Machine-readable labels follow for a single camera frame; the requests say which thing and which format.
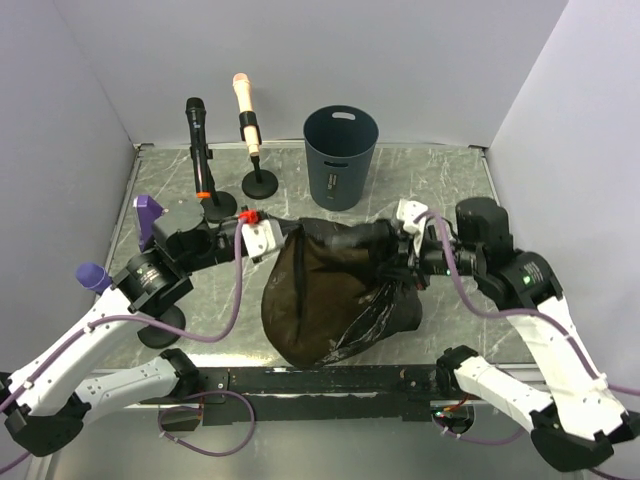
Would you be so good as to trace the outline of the black plastic trash bag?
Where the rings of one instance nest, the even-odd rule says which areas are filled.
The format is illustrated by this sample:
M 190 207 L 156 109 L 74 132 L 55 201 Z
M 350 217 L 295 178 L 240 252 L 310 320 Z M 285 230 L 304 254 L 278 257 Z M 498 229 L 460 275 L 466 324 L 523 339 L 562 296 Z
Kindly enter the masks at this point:
M 422 304 L 395 269 L 398 247 L 388 220 L 295 221 L 262 294 L 271 345 L 297 368 L 318 368 L 417 330 Z

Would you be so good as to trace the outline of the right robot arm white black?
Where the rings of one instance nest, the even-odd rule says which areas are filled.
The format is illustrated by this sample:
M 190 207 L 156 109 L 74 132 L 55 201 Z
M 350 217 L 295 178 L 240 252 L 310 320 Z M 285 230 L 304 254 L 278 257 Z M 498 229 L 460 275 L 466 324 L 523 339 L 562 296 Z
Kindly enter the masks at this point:
M 410 238 L 409 266 L 420 276 L 454 281 L 478 317 L 505 319 L 531 353 L 546 384 L 540 391 L 459 346 L 437 361 L 441 394 L 481 399 L 530 436 L 560 472 L 595 470 L 617 444 L 639 436 L 639 415 L 615 396 L 586 350 L 563 288 L 547 260 L 515 247 L 506 209 L 489 197 L 460 201 L 457 230 L 426 205 L 399 202 L 395 217 Z

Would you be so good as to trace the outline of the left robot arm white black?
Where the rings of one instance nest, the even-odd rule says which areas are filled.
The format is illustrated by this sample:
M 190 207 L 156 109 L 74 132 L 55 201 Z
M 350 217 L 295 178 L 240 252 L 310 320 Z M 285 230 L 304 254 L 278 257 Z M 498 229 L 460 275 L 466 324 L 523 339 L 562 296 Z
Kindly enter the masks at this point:
M 93 278 L 83 279 L 99 295 L 87 313 L 36 359 L 2 374 L 1 412 L 12 440 L 26 454 L 45 457 L 72 442 L 86 425 L 129 405 L 192 398 L 199 372 L 177 348 L 129 370 L 89 375 L 119 342 L 141 330 L 155 328 L 209 344 L 225 339 L 239 316 L 249 233 L 262 218 L 245 210 L 209 223 L 200 203 L 181 201 L 152 220 L 141 220 L 141 252 L 115 276 L 97 268 Z M 237 279 L 230 319 L 220 333 L 200 335 L 181 323 L 161 321 L 192 290 L 192 273 L 224 263 L 234 264 Z

